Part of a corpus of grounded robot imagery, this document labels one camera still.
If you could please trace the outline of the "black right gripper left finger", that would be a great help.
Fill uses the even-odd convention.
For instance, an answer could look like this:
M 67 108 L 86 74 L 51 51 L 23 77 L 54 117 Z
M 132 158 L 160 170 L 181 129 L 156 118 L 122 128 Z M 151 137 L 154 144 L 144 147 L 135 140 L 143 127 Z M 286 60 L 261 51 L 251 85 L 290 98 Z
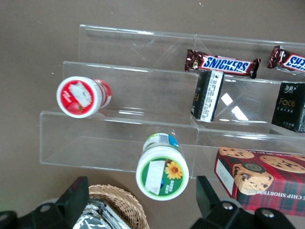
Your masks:
M 88 201 L 88 178 L 78 177 L 56 202 L 44 203 L 19 218 L 19 228 L 71 229 Z

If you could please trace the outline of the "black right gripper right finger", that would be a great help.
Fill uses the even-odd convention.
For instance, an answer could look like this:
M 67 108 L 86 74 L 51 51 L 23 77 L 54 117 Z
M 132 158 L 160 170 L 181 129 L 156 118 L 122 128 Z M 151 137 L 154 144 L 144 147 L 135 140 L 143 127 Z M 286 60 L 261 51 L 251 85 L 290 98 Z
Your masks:
M 196 181 L 196 201 L 202 217 L 193 229 L 251 229 L 252 216 L 231 200 L 221 201 L 205 176 Z

